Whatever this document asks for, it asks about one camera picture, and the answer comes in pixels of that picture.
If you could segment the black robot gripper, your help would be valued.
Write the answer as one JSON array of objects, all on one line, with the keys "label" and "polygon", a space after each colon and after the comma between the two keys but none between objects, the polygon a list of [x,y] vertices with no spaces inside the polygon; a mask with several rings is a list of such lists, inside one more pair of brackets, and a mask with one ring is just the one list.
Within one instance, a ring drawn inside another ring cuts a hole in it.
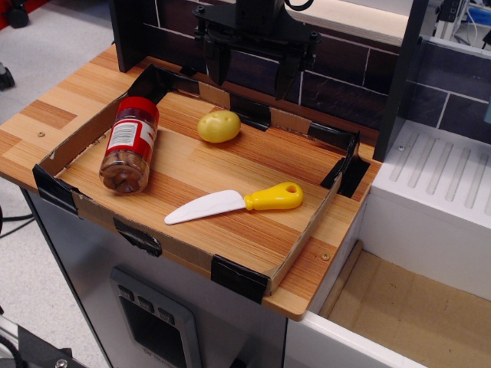
[{"label": "black robot gripper", "polygon": [[295,20],[288,1],[237,1],[199,5],[195,39],[203,43],[207,71],[215,84],[226,81],[231,53],[241,51],[278,61],[275,99],[284,100],[299,71],[315,62],[321,35]]}]

